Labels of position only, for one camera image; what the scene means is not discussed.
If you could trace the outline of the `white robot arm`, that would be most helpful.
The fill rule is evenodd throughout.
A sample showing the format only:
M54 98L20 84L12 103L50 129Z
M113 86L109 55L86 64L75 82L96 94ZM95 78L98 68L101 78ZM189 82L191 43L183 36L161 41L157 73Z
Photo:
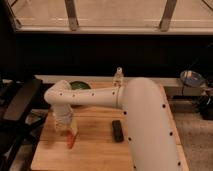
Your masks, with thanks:
M134 171L184 171L163 89L139 77L120 87L73 90L67 81L44 94L56 120L72 119L73 105L103 106L123 111Z

